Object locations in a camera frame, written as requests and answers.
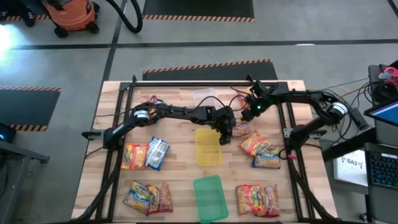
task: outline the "yellow plastic container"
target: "yellow plastic container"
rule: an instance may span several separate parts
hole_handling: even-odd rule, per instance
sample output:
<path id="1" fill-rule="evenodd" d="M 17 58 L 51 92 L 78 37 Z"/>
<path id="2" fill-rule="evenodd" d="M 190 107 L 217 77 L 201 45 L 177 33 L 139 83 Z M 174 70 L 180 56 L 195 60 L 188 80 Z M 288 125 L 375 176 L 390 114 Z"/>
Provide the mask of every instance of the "yellow plastic container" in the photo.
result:
<path id="1" fill-rule="evenodd" d="M 219 143 L 220 134 L 211 129 L 197 129 L 196 160 L 199 166 L 219 166 L 223 163 L 223 153 Z"/>

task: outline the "ramen packet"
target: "ramen packet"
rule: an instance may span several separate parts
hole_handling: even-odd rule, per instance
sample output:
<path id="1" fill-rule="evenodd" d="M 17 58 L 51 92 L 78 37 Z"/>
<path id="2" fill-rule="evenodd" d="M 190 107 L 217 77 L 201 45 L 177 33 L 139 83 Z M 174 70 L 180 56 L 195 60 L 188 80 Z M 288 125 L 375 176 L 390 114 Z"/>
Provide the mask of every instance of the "ramen packet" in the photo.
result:
<path id="1" fill-rule="evenodd" d="M 253 167 L 280 168 L 279 148 L 268 147 L 258 152 L 253 160 Z"/>
<path id="2" fill-rule="evenodd" d="M 124 150 L 122 169 L 145 169 L 148 144 L 128 144 Z"/>
<path id="3" fill-rule="evenodd" d="M 133 181 L 126 198 L 124 198 L 123 200 L 123 204 L 132 207 L 138 212 L 141 212 L 144 215 L 148 216 L 151 198 L 152 194 L 150 193 L 147 186 Z"/>
<path id="4" fill-rule="evenodd" d="M 259 184 L 239 185 L 236 187 L 239 216 L 247 213 L 264 212 L 264 200 L 261 191 Z"/>
<path id="5" fill-rule="evenodd" d="M 155 170 L 160 170 L 164 156 L 169 149 L 170 145 L 165 141 L 152 137 L 152 141 L 149 143 L 148 156 L 145 166 L 149 166 Z"/>
<path id="6" fill-rule="evenodd" d="M 232 129 L 232 137 L 240 137 L 250 133 L 250 128 L 247 122 L 242 119 L 236 119 L 236 126 Z"/>
<path id="7" fill-rule="evenodd" d="M 274 187 L 264 187 L 261 189 L 262 199 L 265 209 L 263 212 L 256 213 L 258 217 L 275 218 L 280 216 L 277 185 Z"/>
<path id="8" fill-rule="evenodd" d="M 255 156 L 257 152 L 261 152 L 267 149 L 271 144 L 265 138 L 263 138 L 257 131 L 254 131 L 246 140 L 244 140 L 239 146 L 248 155 Z"/>
<path id="9" fill-rule="evenodd" d="M 152 199 L 149 205 L 149 215 L 160 212 L 173 212 L 172 197 L 170 195 L 169 185 L 162 183 L 162 186 L 147 185 Z"/>

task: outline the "orange shop vacuum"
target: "orange shop vacuum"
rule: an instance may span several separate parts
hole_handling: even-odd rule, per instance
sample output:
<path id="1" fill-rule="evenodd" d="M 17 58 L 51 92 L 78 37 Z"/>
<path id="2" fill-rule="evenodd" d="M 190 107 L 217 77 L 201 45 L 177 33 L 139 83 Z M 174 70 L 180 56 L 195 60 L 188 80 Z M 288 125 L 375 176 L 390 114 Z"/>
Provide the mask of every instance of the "orange shop vacuum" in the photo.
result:
<path id="1" fill-rule="evenodd" d="M 138 33 L 141 31 L 142 14 L 136 0 L 131 0 L 131 3 L 137 14 L 137 27 L 134 27 L 129 22 L 121 8 L 113 0 L 106 1 L 118 12 L 131 32 Z M 89 0 L 43 0 L 42 3 L 44 6 L 43 10 L 57 26 L 54 32 L 59 38 L 66 37 L 68 31 L 88 30 L 93 34 L 100 31 L 100 28 L 95 24 L 96 13 L 99 11 L 100 6 L 95 2 Z"/>

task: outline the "black mat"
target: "black mat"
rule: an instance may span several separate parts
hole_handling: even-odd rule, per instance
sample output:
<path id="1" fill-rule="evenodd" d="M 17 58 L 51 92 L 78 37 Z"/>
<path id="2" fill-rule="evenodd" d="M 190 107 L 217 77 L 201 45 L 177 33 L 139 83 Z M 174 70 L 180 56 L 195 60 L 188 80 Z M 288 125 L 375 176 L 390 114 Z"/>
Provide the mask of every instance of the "black mat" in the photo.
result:
<path id="1" fill-rule="evenodd" d="M 226 21 L 221 18 L 254 18 L 252 0 L 147 0 L 142 14 L 145 19 Z M 149 17 L 148 15 L 173 17 Z"/>
<path id="2" fill-rule="evenodd" d="M 60 88 L 0 86 L 0 123 L 18 131 L 45 131 Z"/>
<path id="3" fill-rule="evenodd" d="M 27 6 L 29 6 L 30 10 L 36 15 L 35 20 L 44 20 L 50 19 L 49 16 L 46 15 L 45 11 L 42 9 L 42 6 L 39 5 L 38 0 L 26 0 L 23 1 Z M 10 15 L 7 16 L 6 21 L 19 21 L 22 18 L 16 14 L 15 12 L 10 12 Z"/>
<path id="4" fill-rule="evenodd" d="M 257 80 L 277 80 L 270 60 L 252 60 L 211 65 L 145 70 L 143 80 L 245 80 L 251 75 Z"/>

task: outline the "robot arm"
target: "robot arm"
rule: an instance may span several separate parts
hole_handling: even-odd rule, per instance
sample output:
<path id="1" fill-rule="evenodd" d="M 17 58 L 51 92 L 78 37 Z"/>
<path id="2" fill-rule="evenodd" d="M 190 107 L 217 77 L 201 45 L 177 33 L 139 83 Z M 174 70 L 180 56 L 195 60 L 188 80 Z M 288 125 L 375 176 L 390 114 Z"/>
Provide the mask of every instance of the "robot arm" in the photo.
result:
<path id="1" fill-rule="evenodd" d="M 309 135 L 324 125 L 338 124 L 348 112 L 349 105 L 340 101 L 332 94 L 323 91 L 288 91 L 282 88 L 266 88 L 257 81 L 250 89 L 246 102 L 249 109 L 242 112 L 243 120 L 251 121 L 255 116 L 260 116 L 270 106 L 291 102 L 306 103 L 311 105 L 318 117 L 306 125 L 298 125 L 290 132 L 289 145 L 292 149 L 299 149 L 309 139 Z M 327 109 L 321 103 L 328 103 Z"/>
<path id="2" fill-rule="evenodd" d="M 111 149 L 119 144 L 120 139 L 135 127 L 145 127 L 158 122 L 162 118 L 175 118 L 189 120 L 194 124 L 209 125 L 212 129 L 220 132 L 220 145 L 230 143 L 232 128 L 236 126 L 233 110 L 225 106 L 216 110 L 214 106 L 199 106 L 188 109 L 186 107 L 143 103 L 134 108 L 129 118 L 117 128 L 108 128 L 104 132 L 103 146 Z"/>

